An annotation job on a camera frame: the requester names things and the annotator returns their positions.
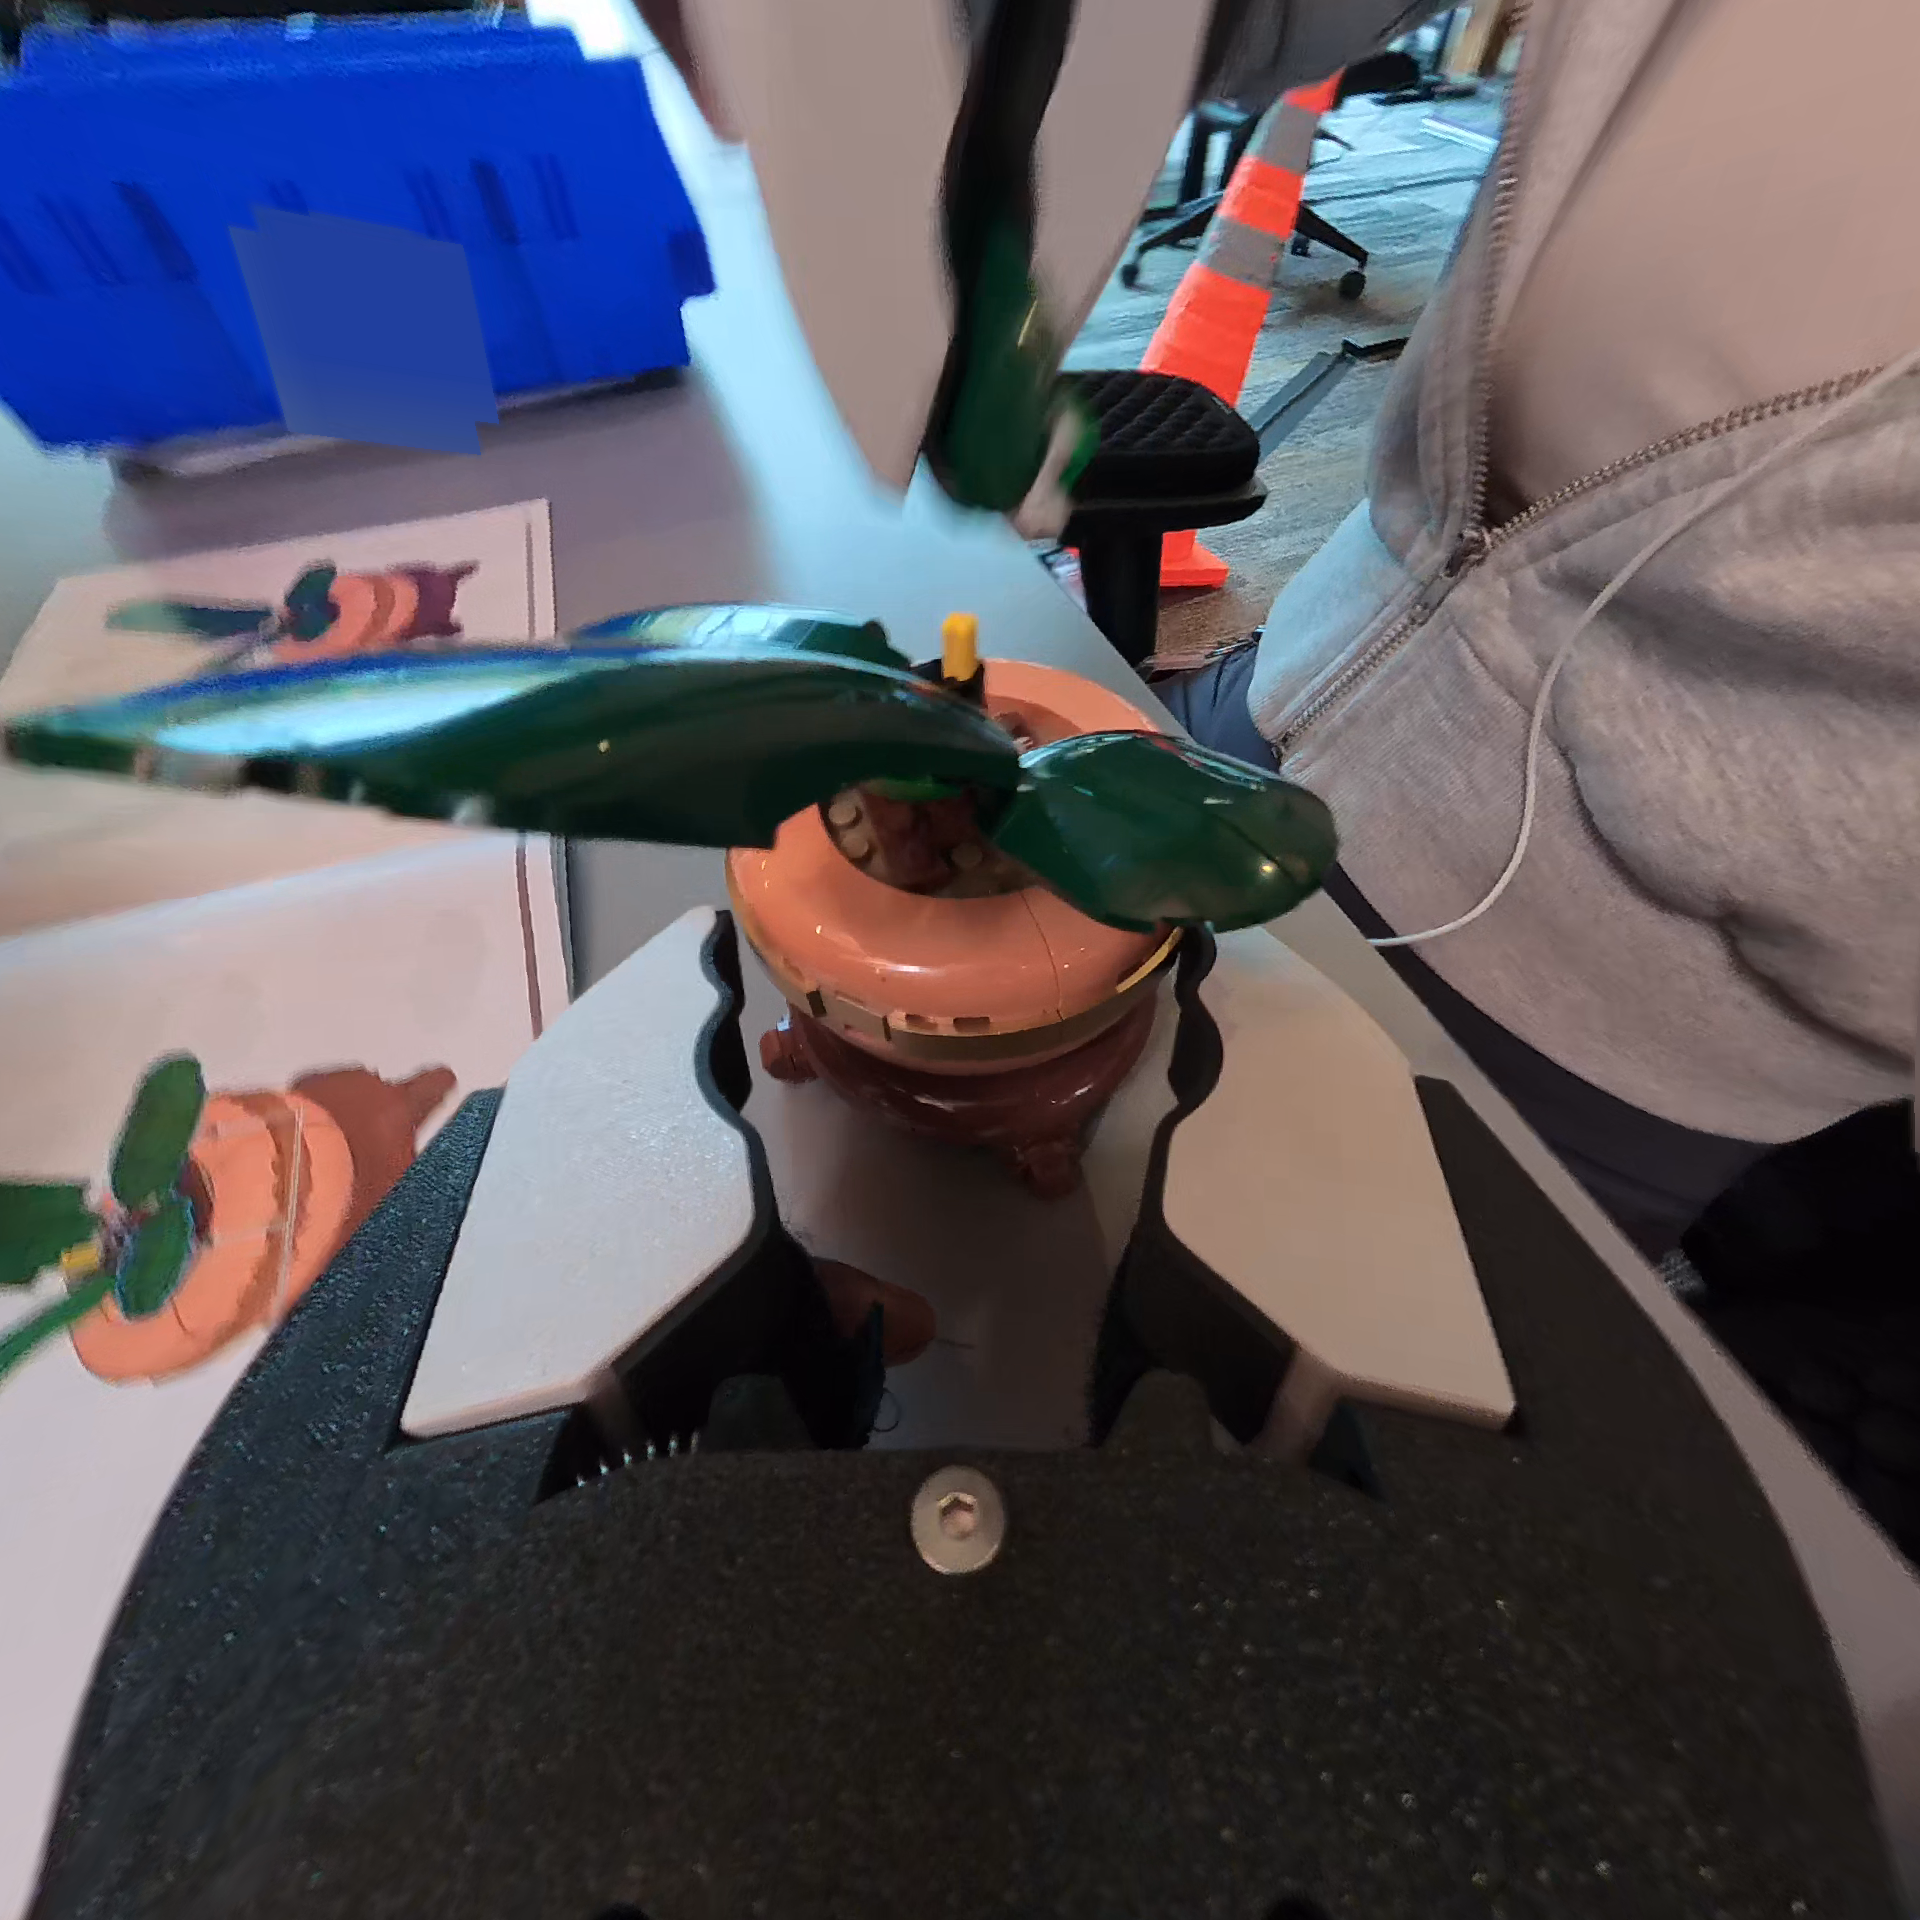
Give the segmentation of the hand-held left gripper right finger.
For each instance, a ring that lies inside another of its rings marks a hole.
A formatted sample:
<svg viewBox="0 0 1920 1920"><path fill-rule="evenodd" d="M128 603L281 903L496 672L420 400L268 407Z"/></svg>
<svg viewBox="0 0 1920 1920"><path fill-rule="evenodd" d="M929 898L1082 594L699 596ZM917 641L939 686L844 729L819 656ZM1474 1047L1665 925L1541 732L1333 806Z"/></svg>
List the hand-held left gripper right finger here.
<svg viewBox="0 0 1920 1920"><path fill-rule="evenodd" d="M1154 1372L1298 1464L1348 1407L1506 1429L1515 1382L1404 1049L1268 932L1192 935L1173 1009L1098 1438Z"/></svg>

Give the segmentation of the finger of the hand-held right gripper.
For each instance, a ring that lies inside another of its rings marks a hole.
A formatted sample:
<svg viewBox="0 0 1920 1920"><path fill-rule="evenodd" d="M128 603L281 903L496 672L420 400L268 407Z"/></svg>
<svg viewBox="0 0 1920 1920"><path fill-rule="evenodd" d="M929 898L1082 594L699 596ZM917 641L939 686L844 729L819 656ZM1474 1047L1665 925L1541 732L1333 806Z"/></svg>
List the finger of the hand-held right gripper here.
<svg viewBox="0 0 1920 1920"><path fill-rule="evenodd" d="M683 3L720 133L750 158L806 350L880 486L907 488L952 345L949 3Z"/></svg>
<svg viewBox="0 0 1920 1920"><path fill-rule="evenodd" d="M1051 540L1089 431L1060 365L1184 121L1211 3L1015 3L1015 533Z"/></svg>

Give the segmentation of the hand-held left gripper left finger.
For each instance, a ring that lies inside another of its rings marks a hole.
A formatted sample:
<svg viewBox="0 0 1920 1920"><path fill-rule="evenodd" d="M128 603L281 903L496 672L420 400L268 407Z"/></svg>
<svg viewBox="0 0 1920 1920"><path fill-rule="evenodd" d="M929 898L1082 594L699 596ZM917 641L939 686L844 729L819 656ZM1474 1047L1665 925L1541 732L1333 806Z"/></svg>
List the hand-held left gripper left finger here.
<svg viewBox="0 0 1920 1920"><path fill-rule="evenodd" d="M695 1316L772 1221L715 1044L728 913L695 907L511 1071L400 1408L411 1442L584 1408L609 1443L691 1442L734 1334Z"/></svg>

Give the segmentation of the toy flower pot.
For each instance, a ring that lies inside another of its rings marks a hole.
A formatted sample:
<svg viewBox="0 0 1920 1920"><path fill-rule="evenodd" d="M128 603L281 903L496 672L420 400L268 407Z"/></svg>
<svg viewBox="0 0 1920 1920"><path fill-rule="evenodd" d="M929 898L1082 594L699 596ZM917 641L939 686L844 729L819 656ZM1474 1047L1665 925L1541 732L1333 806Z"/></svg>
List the toy flower pot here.
<svg viewBox="0 0 1920 1920"><path fill-rule="evenodd" d="M781 1085L828 1085L1060 1198L1139 1065L1184 930L1072 910L990 844L984 806L844 787L769 850L724 857L737 932L783 999L756 1053Z"/></svg>

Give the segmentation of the building instruction booklet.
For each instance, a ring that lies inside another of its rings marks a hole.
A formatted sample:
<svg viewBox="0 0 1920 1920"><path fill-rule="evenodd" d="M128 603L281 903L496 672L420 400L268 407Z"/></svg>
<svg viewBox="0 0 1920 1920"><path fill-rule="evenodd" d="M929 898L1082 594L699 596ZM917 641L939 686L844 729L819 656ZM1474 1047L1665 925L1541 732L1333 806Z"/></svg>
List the building instruction booklet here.
<svg viewBox="0 0 1920 1920"><path fill-rule="evenodd" d="M2 1914L36 1896L81 1702L150 1531L259 1347L467 1093L566 1009L540 836L2 768L2 1180L81 1189L151 1066L204 1107L191 1262L2 1372Z"/></svg>

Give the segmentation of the grey desk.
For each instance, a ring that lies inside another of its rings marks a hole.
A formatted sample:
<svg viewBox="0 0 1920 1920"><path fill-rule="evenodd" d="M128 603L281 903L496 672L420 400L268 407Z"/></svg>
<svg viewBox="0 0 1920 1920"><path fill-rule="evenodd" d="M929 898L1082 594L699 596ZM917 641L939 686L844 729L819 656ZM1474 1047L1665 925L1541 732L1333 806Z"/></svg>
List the grey desk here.
<svg viewBox="0 0 1920 1920"><path fill-rule="evenodd" d="M64 578L547 501L553 562L528 564L547 627L772 599L863 612L899 634L971 608L1008 656L1076 670L1162 719L1032 548L967 523L927 480L904 507L873 488L791 321L747 162L705 133L657 60L644 71L720 261L720 292L693 304L691 372L514 407L483 432L483 457L281 447L251 469L140 486L32 447L2 416L2 660ZM1859 1715L1887 1847L1912 1858L1918 1575L1333 903L1298 910L1274 941L1366 1009L1411 1071L1458 1088L1687 1363L1797 1557Z"/></svg>

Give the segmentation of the person's left hand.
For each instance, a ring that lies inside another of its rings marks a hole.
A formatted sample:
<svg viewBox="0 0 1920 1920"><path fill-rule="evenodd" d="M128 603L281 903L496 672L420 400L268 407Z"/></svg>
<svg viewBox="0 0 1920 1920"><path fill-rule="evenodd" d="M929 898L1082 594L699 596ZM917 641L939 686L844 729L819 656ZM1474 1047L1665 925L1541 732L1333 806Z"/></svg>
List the person's left hand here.
<svg viewBox="0 0 1920 1920"><path fill-rule="evenodd" d="M815 1256L813 1272L838 1335L876 1334L885 1367L914 1363L939 1340L939 1316L923 1296L841 1259Z"/></svg>

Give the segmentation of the orange object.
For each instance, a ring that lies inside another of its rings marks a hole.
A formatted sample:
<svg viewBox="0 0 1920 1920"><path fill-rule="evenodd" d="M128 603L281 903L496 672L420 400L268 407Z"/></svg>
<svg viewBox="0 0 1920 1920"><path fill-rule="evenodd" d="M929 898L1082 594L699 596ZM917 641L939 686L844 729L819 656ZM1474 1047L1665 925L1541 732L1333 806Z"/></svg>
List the orange object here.
<svg viewBox="0 0 1920 1920"><path fill-rule="evenodd" d="M1325 83L1298 86L1259 118L1139 372L1184 377L1225 403L1238 400L1281 257L1304 210L1312 137L1335 108L1345 77L1335 71Z"/></svg>

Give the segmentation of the blue plastic bin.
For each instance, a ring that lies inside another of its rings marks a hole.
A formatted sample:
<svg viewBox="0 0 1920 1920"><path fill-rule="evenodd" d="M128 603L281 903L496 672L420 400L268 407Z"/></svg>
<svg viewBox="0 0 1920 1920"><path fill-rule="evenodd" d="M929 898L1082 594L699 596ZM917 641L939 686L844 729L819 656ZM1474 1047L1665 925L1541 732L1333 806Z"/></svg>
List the blue plastic bin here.
<svg viewBox="0 0 1920 1920"><path fill-rule="evenodd" d="M683 369L712 283L639 61L520 11L30 29L2 74L2 407L51 450L479 453Z"/></svg>

